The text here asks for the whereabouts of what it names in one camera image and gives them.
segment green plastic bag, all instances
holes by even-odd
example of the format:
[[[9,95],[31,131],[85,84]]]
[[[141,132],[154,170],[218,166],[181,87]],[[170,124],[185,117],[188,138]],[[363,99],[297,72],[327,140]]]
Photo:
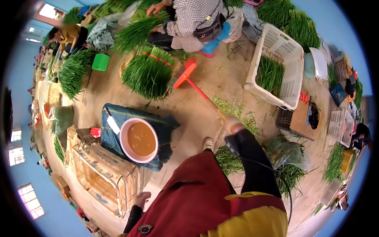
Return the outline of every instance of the green plastic bag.
[[[55,135],[63,134],[72,125],[73,119],[74,109],[71,105],[53,107],[50,110],[51,133]]]

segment white plastic basket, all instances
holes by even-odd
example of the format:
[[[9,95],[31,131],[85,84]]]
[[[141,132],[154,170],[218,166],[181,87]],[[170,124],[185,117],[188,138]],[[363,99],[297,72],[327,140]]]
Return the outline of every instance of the white plastic basket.
[[[335,195],[339,191],[341,184],[342,182],[338,178],[335,178],[323,193],[320,202],[325,206],[329,206],[330,202],[334,199]]]
[[[336,142],[341,143],[345,147],[349,147],[353,129],[354,119],[346,109],[332,111],[330,114],[328,135],[334,137]]]
[[[285,70],[278,97],[258,86],[255,78],[261,55],[282,61]],[[245,90],[260,95],[271,104],[284,110],[295,110],[299,103],[303,81],[304,51],[295,40],[273,25],[265,24],[262,37],[255,47],[253,60],[247,75]]]

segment hand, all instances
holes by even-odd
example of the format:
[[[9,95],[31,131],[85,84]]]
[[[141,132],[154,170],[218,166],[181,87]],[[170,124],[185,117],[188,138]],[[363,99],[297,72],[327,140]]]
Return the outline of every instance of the hand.
[[[151,198],[151,192],[139,193],[134,199],[134,205],[139,206],[143,210],[145,208],[145,203],[148,202],[148,198]]]
[[[149,9],[147,9],[146,14],[147,16],[150,16],[150,13],[153,11],[153,14],[157,14],[161,11],[162,8],[164,8],[167,5],[167,2],[165,0],[161,1],[160,3],[154,4]]]
[[[225,120],[222,120],[221,124],[226,131],[230,132],[233,135],[242,129],[245,129],[245,126],[238,118],[230,115],[226,115]]]
[[[158,26],[159,26],[159,25],[157,25],[156,27],[154,27],[154,28],[151,30],[151,32],[158,32]]]

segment green plastic container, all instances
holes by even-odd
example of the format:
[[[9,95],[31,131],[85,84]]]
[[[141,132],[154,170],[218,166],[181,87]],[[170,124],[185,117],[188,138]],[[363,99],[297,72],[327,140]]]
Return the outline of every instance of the green plastic container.
[[[108,67],[110,58],[111,57],[103,53],[96,54],[94,63],[92,64],[92,69],[105,72],[106,68]]]

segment blue plastic stool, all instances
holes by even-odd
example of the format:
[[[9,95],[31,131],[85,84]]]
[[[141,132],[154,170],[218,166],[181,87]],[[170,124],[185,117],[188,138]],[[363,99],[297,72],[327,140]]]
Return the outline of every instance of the blue plastic stool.
[[[224,27],[222,28],[220,35],[217,36],[217,38],[214,41],[208,42],[206,45],[204,45],[204,47],[200,51],[198,51],[198,53],[204,54],[207,58],[212,58],[218,44],[222,40],[229,38],[229,32],[230,24],[225,21]]]

